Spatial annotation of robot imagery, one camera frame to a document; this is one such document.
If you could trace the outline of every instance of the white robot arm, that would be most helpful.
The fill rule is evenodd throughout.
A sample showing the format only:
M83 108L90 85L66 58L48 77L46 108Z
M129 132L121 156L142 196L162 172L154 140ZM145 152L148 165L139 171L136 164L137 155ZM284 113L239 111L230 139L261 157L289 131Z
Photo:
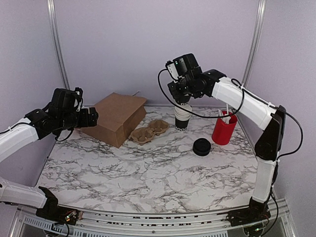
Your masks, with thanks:
M207 95L237 109L264 131L255 145L258 169L249 208L230 212L228 219L235 226L270 217L267 202L277 176L277 156L284 133L285 108L276 107L255 96L241 84L233 83L235 79L230 79L217 70L202 72L193 54L168 61L166 69L173 78L168 88L176 104L162 92L175 106L188 103L191 97Z
M31 111L8 130L0 133L0 163L22 147L52 133L75 127L96 126L95 108L82 108L82 90L55 89L52 101L42 110ZM28 187L0 177L0 202L38 208L39 216L55 218L58 200L46 188Z

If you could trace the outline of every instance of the light purple wall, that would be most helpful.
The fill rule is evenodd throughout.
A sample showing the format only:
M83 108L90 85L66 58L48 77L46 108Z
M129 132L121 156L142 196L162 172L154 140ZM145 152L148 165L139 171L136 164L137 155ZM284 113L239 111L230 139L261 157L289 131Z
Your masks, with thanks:
M70 84L91 105L115 91L168 104L157 74L167 60L192 52L203 70L242 79L258 1L56 1L60 40ZM163 84L170 82L167 73ZM192 104L214 105L205 97Z
M0 1L0 130L44 107L62 87L46 1ZM34 186L53 137L29 145L0 164L0 176ZM6 237L14 208L0 205L0 236Z
M316 2L267 1L262 37L249 87L258 96L294 115L304 130L301 150L283 157L275 190L285 197L298 236L316 233ZM253 141L258 129L244 120ZM295 149L299 129L287 118L281 153Z

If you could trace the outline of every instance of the black cup lid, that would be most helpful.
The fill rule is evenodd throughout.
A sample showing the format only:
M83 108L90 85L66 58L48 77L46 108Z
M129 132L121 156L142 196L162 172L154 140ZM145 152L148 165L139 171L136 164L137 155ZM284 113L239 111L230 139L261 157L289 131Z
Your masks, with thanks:
M210 150L211 144L205 138L199 138L193 144L193 152L200 157L207 156Z

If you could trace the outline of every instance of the black and white paper cup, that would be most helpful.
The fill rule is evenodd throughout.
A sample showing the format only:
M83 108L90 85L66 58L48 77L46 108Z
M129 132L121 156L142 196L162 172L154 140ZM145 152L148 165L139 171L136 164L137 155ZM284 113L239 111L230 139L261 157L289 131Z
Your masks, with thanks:
M192 107L190 105L179 105L181 108L186 109L188 111L192 111ZM174 108L174 115L175 115L175 125L176 129L179 131L187 130L189 120L191 118L191 114L178 108Z

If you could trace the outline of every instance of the red cup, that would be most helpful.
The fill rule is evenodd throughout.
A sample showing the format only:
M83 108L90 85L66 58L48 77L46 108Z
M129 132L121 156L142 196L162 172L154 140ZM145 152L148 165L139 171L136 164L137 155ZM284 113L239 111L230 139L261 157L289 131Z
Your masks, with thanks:
M213 142L218 145L227 145L232 137L237 121L238 119L236 115L231 116L229 124L224 123L221 118L218 118L212 135Z

